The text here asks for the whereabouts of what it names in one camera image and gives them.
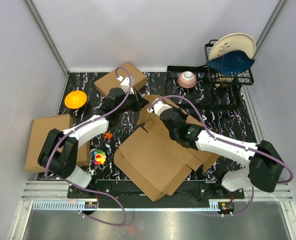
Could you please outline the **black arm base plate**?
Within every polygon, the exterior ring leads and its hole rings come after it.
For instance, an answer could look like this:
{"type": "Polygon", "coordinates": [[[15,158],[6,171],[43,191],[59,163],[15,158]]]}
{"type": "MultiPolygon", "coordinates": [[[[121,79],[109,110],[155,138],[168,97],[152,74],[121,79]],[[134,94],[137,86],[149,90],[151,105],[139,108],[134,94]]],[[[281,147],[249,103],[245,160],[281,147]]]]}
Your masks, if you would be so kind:
{"type": "MultiPolygon", "coordinates": [[[[105,192],[114,197],[120,196],[143,196],[143,192],[130,180],[103,180],[98,179],[89,185],[89,188],[96,191],[105,192]]],[[[185,180],[174,192],[175,196],[188,195],[198,200],[203,199],[234,199],[245,198],[244,191],[238,189],[229,192],[224,187],[214,181],[208,180],[185,180]]],[[[81,190],[77,187],[68,188],[67,197],[69,199],[90,199],[96,197],[95,193],[81,190]]]]}

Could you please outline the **beige cup in rack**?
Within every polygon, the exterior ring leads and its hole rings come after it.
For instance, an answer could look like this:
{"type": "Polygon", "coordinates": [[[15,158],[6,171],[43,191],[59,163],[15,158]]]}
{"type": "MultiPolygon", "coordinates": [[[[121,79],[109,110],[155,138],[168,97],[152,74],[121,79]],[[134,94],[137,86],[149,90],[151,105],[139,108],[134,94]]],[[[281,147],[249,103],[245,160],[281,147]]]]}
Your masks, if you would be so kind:
{"type": "Polygon", "coordinates": [[[218,82],[218,83],[216,83],[214,86],[216,87],[216,88],[219,88],[219,87],[226,87],[226,86],[228,86],[228,84],[225,84],[225,83],[230,83],[230,82],[232,82],[232,78],[231,77],[218,77],[217,79],[216,79],[216,81],[218,82]]]}

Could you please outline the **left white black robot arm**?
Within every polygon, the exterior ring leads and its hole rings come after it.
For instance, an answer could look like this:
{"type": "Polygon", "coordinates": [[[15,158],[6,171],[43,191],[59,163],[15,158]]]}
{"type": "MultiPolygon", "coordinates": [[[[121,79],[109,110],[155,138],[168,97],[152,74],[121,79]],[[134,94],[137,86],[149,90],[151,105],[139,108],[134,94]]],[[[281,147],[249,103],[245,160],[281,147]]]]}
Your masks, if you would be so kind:
{"type": "Polygon", "coordinates": [[[56,128],[49,131],[38,157],[38,164],[58,177],[78,186],[78,192],[85,198],[95,194],[92,177],[77,166],[78,149],[94,137],[104,134],[118,123],[127,111],[139,112],[149,104],[134,90],[125,93],[121,88],[110,90],[97,112],[87,121],[64,131],[56,128]]]}

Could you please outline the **blue leaf plate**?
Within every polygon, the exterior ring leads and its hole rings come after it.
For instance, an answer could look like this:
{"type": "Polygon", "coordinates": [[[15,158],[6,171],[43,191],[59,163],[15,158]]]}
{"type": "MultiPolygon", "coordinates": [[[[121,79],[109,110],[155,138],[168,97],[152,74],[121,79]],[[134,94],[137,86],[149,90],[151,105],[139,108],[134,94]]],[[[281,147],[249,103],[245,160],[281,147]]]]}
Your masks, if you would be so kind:
{"type": "Polygon", "coordinates": [[[233,50],[209,60],[206,65],[224,76],[235,76],[249,70],[255,59],[241,50],[233,50]]]}

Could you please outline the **small cardboard box left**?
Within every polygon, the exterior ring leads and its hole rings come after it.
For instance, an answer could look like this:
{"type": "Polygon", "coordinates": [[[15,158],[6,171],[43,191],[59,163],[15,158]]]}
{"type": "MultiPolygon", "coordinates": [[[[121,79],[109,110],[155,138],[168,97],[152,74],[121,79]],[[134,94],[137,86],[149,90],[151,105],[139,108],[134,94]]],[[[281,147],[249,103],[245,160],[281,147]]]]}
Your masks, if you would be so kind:
{"type": "Polygon", "coordinates": [[[77,166],[88,166],[90,163],[90,142],[86,142],[80,148],[77,153],[77,166]]]}

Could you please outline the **closed cardboard box back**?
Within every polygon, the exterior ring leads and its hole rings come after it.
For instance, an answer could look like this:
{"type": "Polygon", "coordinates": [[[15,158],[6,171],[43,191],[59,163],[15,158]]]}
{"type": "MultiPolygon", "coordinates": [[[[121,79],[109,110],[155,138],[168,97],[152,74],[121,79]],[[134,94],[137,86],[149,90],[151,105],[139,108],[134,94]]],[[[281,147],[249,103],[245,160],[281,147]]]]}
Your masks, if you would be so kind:
{"type": "MultiPolygon", "coordinates": [[[[146,83],[147,78],[146,76],[139,71],[134,65],[132,65],[130,62],[126,62],[122,64],[122,67],[125,68],[131,75],[131,77],[134,78],[133,83],[133,89],[140,90],[142,89],[146,83]]],[[[105,76],[101,77],[94,83],[96,90],[104,97],[106,98],[109,94],[110,89],[112,88],[120,88],[120,81],[117,80],[117,75],[115,73],[115,70],[112,72],[106,74],[105,76]]]]}

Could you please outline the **cream floral plate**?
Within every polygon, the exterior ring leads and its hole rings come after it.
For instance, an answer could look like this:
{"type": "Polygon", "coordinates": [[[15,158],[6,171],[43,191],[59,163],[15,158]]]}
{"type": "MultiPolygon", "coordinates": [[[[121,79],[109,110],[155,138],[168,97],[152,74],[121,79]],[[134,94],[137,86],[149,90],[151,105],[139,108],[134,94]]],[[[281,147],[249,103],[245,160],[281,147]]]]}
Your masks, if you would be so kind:
{"type": "Polygon", "coordinates": [[[208,59],[218,58],[231,51],[243,51],[249,58],[256,52],[254,39],[245,33],[232,33],[219,39],[211,48],[208,59]]]}

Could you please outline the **pink patterned bowl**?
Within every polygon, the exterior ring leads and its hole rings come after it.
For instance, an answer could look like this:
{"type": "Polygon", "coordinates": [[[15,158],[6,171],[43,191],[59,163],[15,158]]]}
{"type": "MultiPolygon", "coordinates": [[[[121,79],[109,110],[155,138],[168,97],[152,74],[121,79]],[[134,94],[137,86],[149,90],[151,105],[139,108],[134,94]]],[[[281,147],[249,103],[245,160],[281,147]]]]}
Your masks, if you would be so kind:
{"type": "Polygon", "coordinates": [[[184,71],[179,75],[177,82],[181,87],[190,89],[196,86],[197,78],[193,72],[184,71]]]}

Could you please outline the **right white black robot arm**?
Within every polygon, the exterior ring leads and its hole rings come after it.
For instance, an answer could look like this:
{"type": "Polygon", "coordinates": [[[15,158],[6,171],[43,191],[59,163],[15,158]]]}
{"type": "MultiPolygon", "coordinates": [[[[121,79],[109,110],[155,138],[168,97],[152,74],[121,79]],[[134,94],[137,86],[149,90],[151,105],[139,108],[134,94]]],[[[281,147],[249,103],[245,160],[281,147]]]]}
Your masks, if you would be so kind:
{"type": "Polygon", "coordinates": [[[274,192],[284,169],[282,159],[268,141],[242,142],[205,127],[187,123],[188,115],[170,107],[160,114],[160,120],[169,131],[172,140],[185,148],[206,151],[231,159],[244,168],[225,173],[215,185],[216,195],[226,198],[240,188],[256,187],[261,191],[274,192]]]}

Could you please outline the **orange bowl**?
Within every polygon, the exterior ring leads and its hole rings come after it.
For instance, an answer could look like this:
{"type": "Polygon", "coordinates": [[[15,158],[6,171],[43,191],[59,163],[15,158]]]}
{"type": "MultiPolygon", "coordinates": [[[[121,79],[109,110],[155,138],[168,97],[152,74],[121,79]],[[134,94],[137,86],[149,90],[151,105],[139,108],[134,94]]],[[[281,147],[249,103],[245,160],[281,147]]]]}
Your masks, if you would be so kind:
{"type": "Polygon", "coordinates": [[[64,104],[69,109],[75,110],[81,108],[87,102],[87,95],[81,90],[75,90],[67,94],[64,104]]]}

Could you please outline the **rainbow flower toy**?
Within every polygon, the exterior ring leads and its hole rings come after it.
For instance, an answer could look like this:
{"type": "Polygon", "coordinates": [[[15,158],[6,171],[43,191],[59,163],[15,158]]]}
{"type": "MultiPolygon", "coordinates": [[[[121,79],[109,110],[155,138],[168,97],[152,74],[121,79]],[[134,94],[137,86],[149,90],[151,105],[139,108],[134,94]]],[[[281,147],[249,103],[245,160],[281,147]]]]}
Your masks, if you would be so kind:
{"type": "Polygon", "coordinates": [[[95,165],[103,165],[106,161],[106,154],[102,150],[94,151],[92,154],[92,162],[95,165]]]}

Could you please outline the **small orange red toy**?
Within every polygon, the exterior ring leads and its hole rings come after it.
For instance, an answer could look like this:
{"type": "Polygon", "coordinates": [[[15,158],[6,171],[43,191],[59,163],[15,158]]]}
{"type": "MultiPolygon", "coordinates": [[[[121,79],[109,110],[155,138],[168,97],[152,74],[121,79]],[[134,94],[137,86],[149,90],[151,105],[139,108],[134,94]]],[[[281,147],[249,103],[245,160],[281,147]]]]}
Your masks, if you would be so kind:
{"type": "Polygon", "coordinates": [[[111,132],[108,131],[108,132],[105,132],[104,133],[104,138],[105,139],[109,139],[110,140],[112,137],[113,137],[113,134],[111,132]]]}

